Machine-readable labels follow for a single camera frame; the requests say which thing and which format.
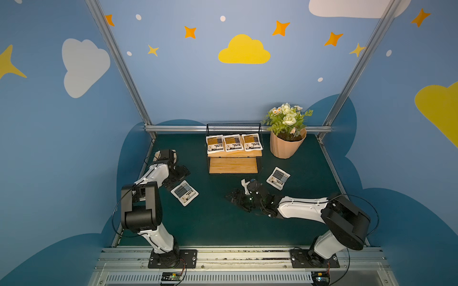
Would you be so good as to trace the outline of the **yellow coffee bag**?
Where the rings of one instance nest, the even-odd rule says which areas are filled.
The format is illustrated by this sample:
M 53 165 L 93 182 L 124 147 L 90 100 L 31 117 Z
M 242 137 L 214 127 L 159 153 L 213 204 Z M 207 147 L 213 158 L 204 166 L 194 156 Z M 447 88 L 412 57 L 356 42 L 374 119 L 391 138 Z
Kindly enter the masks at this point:
M 206 137 L 207 154 L 224 152 L 223 136 L 213 135 Z
M 244 151 L 243 143 L 241 142 L 241 136 L 236 135 L 225 135 L 223 136 L 224 150 L 225 152 L 233 151 Z
M 242 134 L 243 148 L 245 151 L 261 151 L 263 150 L 258 133 Z

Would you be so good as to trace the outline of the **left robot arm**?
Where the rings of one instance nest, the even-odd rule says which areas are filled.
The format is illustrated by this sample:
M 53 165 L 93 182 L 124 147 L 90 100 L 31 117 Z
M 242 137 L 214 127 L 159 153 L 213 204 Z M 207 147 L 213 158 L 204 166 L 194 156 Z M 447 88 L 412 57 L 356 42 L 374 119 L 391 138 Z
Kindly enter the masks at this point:
M 120 221 L 123 229 L 144 238 L 153 248 L 150 268 L 186 268 L 176 238 L 163 224 L 160 187 L 172 191 L 190 174 L 177 165 L 175 150 L 160 150 L 148 171 L 136 182 L 121 190 Z

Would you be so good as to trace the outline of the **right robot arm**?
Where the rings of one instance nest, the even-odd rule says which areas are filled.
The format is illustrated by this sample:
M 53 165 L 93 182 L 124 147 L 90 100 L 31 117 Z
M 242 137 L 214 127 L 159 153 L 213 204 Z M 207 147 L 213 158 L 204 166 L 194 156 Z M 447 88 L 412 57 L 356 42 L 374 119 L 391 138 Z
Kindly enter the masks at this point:
M 248 213 L 258 210 L 270 218 L 312 220 L 328 227 L 329 230 L 316 237 L 307 251 L 290 251 L 294 267 L 325 268 L 334 264 L 337 252 L 364 248 L 371 218 L 344 194 L 297 199 L 270 194 L 255 179 L 242 180 L 241 185 L 242 189 L 235 189 L 226 199 Z

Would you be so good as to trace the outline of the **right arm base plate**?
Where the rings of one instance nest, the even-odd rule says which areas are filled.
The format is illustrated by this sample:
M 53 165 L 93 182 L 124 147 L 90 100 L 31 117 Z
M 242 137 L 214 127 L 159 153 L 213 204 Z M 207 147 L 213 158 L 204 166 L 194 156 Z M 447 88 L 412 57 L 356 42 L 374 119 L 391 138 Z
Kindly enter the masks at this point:
M 299 249 L 297 247 L 289 250 L 293 268 L 340 268 L 336 255 L 330 259 L 324 259 L 310 250 Z

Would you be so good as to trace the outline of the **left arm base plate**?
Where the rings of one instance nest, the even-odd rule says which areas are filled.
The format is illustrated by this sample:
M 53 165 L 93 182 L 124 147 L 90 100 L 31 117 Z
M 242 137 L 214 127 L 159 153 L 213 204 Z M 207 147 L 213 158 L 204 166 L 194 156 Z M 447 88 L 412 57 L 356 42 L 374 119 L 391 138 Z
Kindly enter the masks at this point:
M 198 258 L 196 249 L 184 249 L 179 252 L 170 251 L 169 253 L 157 254 L 152 252 L 150 255 L 149 269 L 195 269 Z

